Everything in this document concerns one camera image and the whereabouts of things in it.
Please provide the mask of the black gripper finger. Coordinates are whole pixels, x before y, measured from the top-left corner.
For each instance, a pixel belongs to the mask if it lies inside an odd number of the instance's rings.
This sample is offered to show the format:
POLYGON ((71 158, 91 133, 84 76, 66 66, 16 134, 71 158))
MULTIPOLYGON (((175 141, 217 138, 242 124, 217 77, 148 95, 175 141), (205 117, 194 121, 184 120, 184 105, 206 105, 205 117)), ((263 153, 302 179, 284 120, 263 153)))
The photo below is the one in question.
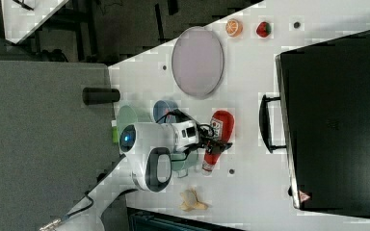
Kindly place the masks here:
POLYGON ((220 155, 232 146, 232 142, 228 143, 210 143, 206 147, 208 155, 220 155))

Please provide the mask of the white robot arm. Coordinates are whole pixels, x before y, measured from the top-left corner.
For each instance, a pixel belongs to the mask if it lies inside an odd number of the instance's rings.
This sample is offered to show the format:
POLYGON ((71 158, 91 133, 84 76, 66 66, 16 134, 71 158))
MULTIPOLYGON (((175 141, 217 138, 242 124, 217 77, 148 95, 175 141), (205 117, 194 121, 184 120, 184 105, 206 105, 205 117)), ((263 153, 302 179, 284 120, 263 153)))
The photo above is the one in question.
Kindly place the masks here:
POLYGON ((172 178, 172 154, 200 148, 219 154, 231 147, 232 122, 199 124, 135 122, 119 136, 122 159, 65 215, 39 231, 105 231, 101 216, 120 195, 130 191, 158 193, 172 178))

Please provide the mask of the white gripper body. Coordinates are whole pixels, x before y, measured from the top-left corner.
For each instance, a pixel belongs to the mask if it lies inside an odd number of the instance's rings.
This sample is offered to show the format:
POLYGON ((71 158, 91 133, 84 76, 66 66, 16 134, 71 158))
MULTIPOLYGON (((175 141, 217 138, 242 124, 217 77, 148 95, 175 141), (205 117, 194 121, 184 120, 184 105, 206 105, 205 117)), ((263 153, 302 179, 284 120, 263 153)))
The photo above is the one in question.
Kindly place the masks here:
POLYGON ((218 143, 217 140, 214 139, 215 131, 212 126, 209 124, 198 124, 198 148, 204 148, 210 143, 218 143))

